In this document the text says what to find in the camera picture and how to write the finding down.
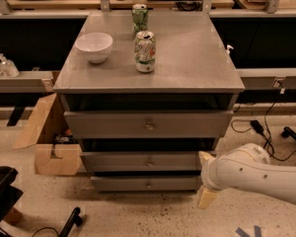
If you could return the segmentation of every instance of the drawer front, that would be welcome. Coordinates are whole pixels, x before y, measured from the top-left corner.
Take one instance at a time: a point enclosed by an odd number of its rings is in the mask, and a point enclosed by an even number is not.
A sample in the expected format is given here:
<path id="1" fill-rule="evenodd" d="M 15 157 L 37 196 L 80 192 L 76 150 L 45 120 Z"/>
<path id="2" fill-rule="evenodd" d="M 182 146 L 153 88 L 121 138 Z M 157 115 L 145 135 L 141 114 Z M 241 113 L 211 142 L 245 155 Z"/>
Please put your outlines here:
<path id="1" fill-rule="evenodd" d="M 195 171 L 198 152 L 87 152 L 81 159 L 88 172 Z"/>
<path id="2" fill-rule="evenodd" d="M 203 113 L 66 112 L 76 138 L 222 137 L 232 111 Z"/>
<path id="3" fill-rule="evenodd" d="M 201 186 L 200 176 L 188 177 L 92 177 L 96 191 L 197 191 Z"/>

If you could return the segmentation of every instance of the drawer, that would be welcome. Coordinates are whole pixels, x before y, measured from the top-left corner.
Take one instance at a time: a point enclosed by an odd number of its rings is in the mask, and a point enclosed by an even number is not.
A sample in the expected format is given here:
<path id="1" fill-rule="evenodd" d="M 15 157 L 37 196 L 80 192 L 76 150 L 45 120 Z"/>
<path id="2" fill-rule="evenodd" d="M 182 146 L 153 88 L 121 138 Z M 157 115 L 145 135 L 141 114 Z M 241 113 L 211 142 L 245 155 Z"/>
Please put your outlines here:
<path id="1" fill-rule="evenodd" d="M 222 137 L 232 111 L 198 113 L 66 112 L 75 138 Z"/>
<path id="2" fill-rule="evenodd" d="M 81 159 L 88 172 L 195 171 L 198 152 L 87 152 Z"/>
<path id="3" fill-rule="evenodd" d="M 218 138 L 91 138 L 81 139 L 85 152 L 210 151 Z"/>
<path id="4" fill-rule="evenodd" d="M 202 182 L 200 176 L 151 176 L 151 177 L 91 177 L 99 192 L 129 191 L 197 191 Z"/>

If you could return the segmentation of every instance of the can lid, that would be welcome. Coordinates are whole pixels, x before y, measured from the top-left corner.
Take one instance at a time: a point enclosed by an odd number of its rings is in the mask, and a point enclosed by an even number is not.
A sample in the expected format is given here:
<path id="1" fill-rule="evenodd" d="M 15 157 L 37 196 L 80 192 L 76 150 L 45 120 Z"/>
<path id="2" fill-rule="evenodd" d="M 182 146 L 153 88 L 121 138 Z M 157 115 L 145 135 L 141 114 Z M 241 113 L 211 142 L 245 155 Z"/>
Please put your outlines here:
<path id="1" fill-rule="evenodd" d="M 145 4 L 134 4 L 132 6 L 133 9 L 147 9 L 147 5 Z"/>
<path id="2" fill-rule="evenodd" d="M 154 34 L 150 31 L 141 31 L 141 32 L 137 33 L 136 37 L 141 40 L 149 40 L 154 37 Z"/>

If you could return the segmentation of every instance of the white bowl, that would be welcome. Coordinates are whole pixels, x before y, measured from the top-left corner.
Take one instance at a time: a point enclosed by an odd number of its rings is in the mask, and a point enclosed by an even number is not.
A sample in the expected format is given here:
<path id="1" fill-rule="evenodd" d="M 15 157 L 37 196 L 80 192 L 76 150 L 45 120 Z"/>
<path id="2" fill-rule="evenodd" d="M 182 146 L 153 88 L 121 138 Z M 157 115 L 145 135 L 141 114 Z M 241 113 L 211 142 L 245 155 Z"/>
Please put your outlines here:
<path id="1" fill-rule="evenodd" d="M 90 33 L 77 38 L 75 46 L 86 59 L 93 63 L 105 61 L 110 53 L 112 38 L 104 33 Z"/>

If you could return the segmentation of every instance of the cabinet top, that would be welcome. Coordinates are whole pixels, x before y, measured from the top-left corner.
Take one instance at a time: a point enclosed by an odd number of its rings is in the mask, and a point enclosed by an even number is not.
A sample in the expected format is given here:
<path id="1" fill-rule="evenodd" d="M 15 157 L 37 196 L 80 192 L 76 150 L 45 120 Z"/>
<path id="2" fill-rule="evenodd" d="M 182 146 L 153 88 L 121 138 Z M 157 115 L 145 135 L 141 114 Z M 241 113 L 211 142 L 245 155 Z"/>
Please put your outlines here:
<path id="1" fill-rule="evenodd" d="M 155 70 L 136 70 L 131 11 L 92 13 L 80 35 L 112 36 L 110 57 L 93 64 L 72 47 L 57 78 L 57 93 L 239 93 L 244 85 L 207 14 L 149 11 L 156 37 Z"/>

